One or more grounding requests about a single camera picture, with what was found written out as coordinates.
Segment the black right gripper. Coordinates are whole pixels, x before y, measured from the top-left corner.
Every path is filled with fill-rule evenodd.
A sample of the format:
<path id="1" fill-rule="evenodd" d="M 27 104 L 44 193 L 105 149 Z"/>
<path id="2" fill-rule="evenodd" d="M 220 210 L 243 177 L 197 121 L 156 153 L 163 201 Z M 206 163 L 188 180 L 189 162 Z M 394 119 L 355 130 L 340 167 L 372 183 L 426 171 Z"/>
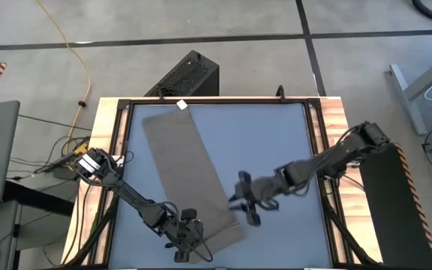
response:
<path id="1" fill-rule="evenodd" d="M 238 182 L 235 184 L 235 193 L 229 201 L 247 199 L 250 202 L 240 202 L 230 207 L 231 211 L 241 211 L 246 214 L 247 222 L 254 227 L 261 225 L 260 216 L 257 214 L 256 206 L 279 206 L 275 199 L 282 191 L 281 180 L 273 176 L 261 176 L 251 179 L 251 175 L 241 170 L 238 172 Z"/>

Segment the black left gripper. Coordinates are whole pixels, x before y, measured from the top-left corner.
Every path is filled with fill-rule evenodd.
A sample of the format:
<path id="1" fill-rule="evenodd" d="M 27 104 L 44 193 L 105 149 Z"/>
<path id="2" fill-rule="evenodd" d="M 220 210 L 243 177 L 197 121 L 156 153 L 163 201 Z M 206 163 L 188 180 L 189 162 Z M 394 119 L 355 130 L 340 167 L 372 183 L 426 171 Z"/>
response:
<path id="1" fill-rule="evenodd" d="M 178 237 L 176 246 L 179 251 L 174 254 L 175 263 L 187 263 L 190 253 L 193 249 L 198 248 L 203 240 L 203 223 L 197 218 L 197 210 L 186 208 L 181 212 L 181 220 L 178 225 Z"/>

